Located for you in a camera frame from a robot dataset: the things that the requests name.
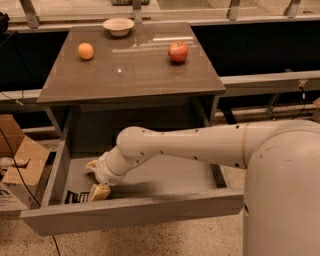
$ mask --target apple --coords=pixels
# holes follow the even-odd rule
[[[78,54],[84,60],[92,59],[94,55],[94,50],[91,44],[89,43],[81,43],[78,46]]]
[[[183,41],[175,41],[169,45],[168,55],[173,62],[184,62],[188,56],[188,46]]]

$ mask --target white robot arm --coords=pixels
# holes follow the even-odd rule
[[[170,132],[129,127],[98,159],[96,178],[116,185],[156,154],[247,169],[245,256],[319,253],[319,124],[272,121]]]

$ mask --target red apple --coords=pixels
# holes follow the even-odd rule
[[[176,41],[169,45],[168,55],[171,61],[184,62],[188,56],[188,46],[185,42]]]

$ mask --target wire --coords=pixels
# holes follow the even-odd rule
[[[22,177],[22,175],[21,175],[20,169],[19,169],[19,167],[18,167],[18,165],[17,165],[17,162],[16,162],[16,160],[15,160],[15,158],[14,158],[13,150],[12,150],[12,147],[11,147],[9,141],[8,141],[7,136],[4,134],[4,132],[3,132],[3,130],[2,130],[1,128],[0,128],[0,132],[1,132],[3,138],[5,139],[7,145],[8,145],[8,147],[9,147],[9,149],[10,149],[11,157],[12,157],[12,159],[13,159],[13,162],[14,162],[14,164],[15,164],[15,167],[17,168],[17,171],[18,171],[18,173],[19,173],[19,176],[20,176],[20,178],[21,178],[21,181],[22,181],[23,185],[25,186],[25,188],[27,189],[28,193],[29,193],[30,196],[33,198],[33,200],[38,204],[39,207],[41,207],[41,204],[40,204],[39,201],[36,199],[36,197],[31,193],[30,189],[28,188],[27,184],[25,183],[25,181],[24,181],[24,179],[23,179],[23,177]],[[60,254],[60,250],[59,250],[59,246],[58,246],[58,244],[57,244],[56,238],[55,238],[55,236],[52,236],[52,238],[53,238],[54,244],[55,244],[55,246],[56,246],[57,253],[58,253],[58,255],[60,256],[61,254]]]

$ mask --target white bowl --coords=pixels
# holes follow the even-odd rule
[[[103,22],[102,26],[113,36],[125,36],[134,26],[134,21],[127,18],[111,18]]]

